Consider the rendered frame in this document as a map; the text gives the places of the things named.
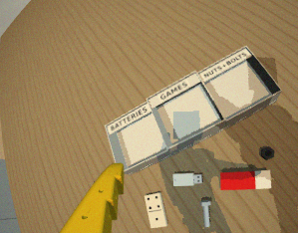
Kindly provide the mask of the dark grey hex nut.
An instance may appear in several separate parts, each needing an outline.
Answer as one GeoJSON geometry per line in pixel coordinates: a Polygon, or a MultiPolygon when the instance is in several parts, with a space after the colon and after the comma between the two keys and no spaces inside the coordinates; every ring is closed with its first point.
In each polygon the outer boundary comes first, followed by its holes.
{"type": "Polygon", "coordinates": [[[263,157],[265,160],[273,158],[274,157],[274,149],[272,149],[270,146],[267,146],[267,147],[261,149],[261,157],[263,157]]]}

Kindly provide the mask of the white usb stick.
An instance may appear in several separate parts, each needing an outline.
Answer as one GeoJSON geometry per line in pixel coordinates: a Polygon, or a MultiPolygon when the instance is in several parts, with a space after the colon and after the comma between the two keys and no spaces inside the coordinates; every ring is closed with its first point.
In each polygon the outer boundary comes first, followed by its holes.
{"type": "Polygon", "coordinates": [[[182,173],[173,175],[173,186],[191,186],[194,183],[202,183],[202,174],[182,173]]]}

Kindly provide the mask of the grey hex bolt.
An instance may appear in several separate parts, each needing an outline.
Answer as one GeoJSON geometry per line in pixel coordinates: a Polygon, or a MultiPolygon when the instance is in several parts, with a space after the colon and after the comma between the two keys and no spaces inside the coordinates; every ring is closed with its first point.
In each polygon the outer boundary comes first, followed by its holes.
{"type": "Polygon", "coordinates": [[[202,206],[203,209],[203,222],[204,222],[204,227],[209,227],[209,211],[208,211],[208,205],[210,204],[209,200],[202,200],[199,201],[200,206],[202,206]]]}

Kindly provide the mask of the white domino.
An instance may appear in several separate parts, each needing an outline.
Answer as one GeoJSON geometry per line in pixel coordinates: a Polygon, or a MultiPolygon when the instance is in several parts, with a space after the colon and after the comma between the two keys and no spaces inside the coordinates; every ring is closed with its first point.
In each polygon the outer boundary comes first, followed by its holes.
{"type": "Polygon", "coordinates": [[[167,226],[161,193],[145,196],[150,228],[167,226]]]}

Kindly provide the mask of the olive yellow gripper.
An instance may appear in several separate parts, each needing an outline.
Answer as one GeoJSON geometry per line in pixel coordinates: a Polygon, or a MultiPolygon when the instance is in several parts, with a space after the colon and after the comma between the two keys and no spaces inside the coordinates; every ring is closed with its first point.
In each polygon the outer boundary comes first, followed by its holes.
{"type": "Polygon", "coordinates": [[[124,165],[112,163],[94,182],[59,233],[112,233],[118,197],[124,194],[124,165]]]}

